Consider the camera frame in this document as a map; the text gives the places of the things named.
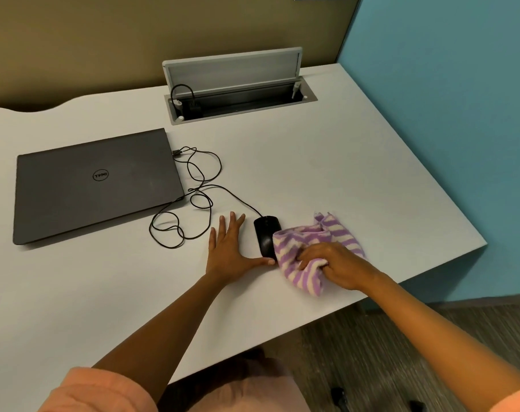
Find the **person's right hand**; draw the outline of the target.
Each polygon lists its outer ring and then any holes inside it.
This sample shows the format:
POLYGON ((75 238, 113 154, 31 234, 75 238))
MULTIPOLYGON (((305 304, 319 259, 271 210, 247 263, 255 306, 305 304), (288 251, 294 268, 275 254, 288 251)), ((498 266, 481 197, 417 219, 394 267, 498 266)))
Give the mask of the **person's right hand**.
POLYGON ((330 242, 330 259, 322 270, 333 284, 357 291, 367 291, 379 273, 368 261, 337 242, 330 242))

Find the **person's left hand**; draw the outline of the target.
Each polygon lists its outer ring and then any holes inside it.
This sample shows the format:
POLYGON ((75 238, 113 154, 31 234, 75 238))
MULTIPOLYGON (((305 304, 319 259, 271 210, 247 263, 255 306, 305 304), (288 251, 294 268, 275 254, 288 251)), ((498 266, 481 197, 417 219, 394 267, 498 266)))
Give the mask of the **person's left hand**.
POLYGON ((211 227, 208 240, 208 258, 206 275, 217 277, 226 284, 237 281, 250 270, 242 265, 240 252, 240 228, 245 221, 245 214, 236 218, 236 227, 232 235, 226 234, 226 218, 221 215, 218 228, 211 227))

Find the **purple white striped cloth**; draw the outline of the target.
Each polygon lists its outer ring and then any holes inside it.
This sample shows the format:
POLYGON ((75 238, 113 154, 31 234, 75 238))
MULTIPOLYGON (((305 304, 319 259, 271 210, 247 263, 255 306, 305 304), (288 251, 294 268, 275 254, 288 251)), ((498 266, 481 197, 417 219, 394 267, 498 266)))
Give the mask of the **purple white striped cloth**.
POLYGON ((357 238, 331 213, 314 215, 314 224, 277 231, 273 245, 278 266, 286 279, 297 289, 319 297, 323 291, 325 259, 313 259, 300 269, 298 256, 317 243, 338 242, 355 255, 366 259, 357 238))

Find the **person's right forearm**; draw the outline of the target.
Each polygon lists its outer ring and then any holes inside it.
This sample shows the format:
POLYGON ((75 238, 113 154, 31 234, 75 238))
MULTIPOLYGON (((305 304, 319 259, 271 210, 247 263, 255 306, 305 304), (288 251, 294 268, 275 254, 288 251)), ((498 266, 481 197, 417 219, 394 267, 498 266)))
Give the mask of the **person's right forearm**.
POLYGON ((489 412, 520 392, 520 371, 378 270, 357 288, 372 298, 469 409, 489 412))

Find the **person's left forearm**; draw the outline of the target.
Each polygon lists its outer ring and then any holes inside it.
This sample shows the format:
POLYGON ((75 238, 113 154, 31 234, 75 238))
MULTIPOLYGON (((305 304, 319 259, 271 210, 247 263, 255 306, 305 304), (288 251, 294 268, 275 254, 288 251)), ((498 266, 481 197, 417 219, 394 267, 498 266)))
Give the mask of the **person's left forearm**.
POLYGON ((227 278, 217 272, 205 274, 93 368, 127 377, 157 403, 207 311, 227 284, 227 278))

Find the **black computer mouse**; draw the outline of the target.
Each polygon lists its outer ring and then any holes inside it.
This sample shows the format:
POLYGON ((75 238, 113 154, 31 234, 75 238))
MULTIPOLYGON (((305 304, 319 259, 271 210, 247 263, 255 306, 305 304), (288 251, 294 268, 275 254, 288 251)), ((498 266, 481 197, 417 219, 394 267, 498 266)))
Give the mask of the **black computer mouse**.
POLYGON ((281 230, 279 219, 275 216, 260 216, 253 224, 261 255, 275 260, 273 235, 281 230))

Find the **black shoe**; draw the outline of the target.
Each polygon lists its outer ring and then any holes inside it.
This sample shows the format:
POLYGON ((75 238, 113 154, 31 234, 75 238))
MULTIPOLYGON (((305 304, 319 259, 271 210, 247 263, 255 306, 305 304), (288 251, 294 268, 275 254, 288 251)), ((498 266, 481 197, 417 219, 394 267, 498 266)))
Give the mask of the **black shoe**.
POLYGON ((330 395, 333 404, 339 409, 340 412, 350 412, 347 397, 342 387, 332 387, 330 389, 330 395))

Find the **dark grey closed laptop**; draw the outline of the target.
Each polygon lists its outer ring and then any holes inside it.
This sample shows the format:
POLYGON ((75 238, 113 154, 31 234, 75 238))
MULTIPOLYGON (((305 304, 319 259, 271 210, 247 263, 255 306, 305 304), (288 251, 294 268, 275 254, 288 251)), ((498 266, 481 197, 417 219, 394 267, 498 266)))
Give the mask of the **dark grey closed laptop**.
POLYGON ((13 244, 25 245, 178 201, 165 129, 22 154, 13 244))

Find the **pink garment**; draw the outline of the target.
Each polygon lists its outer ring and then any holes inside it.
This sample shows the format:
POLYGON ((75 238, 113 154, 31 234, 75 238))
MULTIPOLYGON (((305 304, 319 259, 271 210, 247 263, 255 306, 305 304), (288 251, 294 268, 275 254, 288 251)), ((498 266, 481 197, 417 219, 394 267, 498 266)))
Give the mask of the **pink garment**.
MULTIPOLYGON (((252 349, 191 375, 188 412, 311 412, 289 369, 252 349)), ((37 412, 160 412, 136 382, 110 371, 74 367, 37 412)))

